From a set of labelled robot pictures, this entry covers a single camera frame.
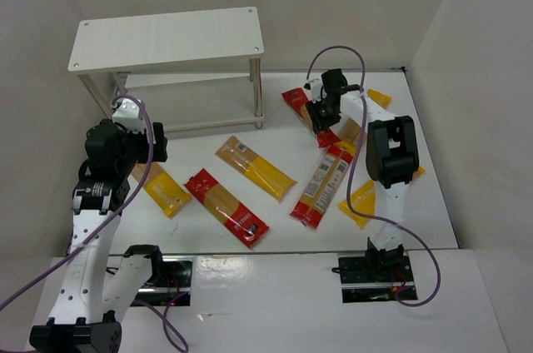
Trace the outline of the red spaghetti bag top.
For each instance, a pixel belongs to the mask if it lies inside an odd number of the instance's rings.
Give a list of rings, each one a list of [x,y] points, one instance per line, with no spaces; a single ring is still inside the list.
[[[318,146],[320,148],[329,147],[331,144],[340,141],[340,138],[331,129],[326,129],[325,131],[321,131],[318,133],[315,133],[313,131],[311,117],[306,108],[306,104],[309,102],[309,98],[305,94],[304,89],[302,87],[297,87],[285,91],[281,94],[281,96],[284,102],[294,111],[294,113],[299,117],[305,127],[316,138]]]

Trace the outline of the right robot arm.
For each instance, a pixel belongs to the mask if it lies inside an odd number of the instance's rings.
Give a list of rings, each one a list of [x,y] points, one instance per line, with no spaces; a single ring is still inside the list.
[[[388,112],[363,86],[350,85],[339,68],[306,81],[304,88],[311,92],[306,106],[315,133],[336,124],[341,116],[361,122],[366,170],[375,190],[374,213],[366,216],[366,272],[376,281],[385,280],[404,256],[401,223],[406,194],[420,165],[414,121]]]

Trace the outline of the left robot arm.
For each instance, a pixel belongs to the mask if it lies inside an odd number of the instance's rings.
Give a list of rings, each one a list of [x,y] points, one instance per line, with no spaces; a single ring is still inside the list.
[[[114,234],[128,198],[136,164],[165,162],[167,139],[160,122],[103,120],[87,131],[86,160],[72,193],[73,231],[56,302],[30,345],[38,352],[117,352],[122,320],[143,283],[156,279],[162,253],[133,245],[110,281],[105,280]]]

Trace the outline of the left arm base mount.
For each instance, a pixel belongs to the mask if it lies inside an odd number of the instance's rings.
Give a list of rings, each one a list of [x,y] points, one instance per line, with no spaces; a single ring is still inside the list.
[[[164,256],[162,274],[138,290],[132,306],[139,306],[137,301],[154,307],[190,306],[192,270],[192,256]]]

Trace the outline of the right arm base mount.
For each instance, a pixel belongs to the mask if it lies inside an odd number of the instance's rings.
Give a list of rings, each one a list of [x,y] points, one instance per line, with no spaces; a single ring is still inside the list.
[[[395,301],[396,294],[406,301],[418,299],[408,256],[376,274],[371,274],[364,256],[340,255],[337,261],[331,272],[339,276],[343,303]]]

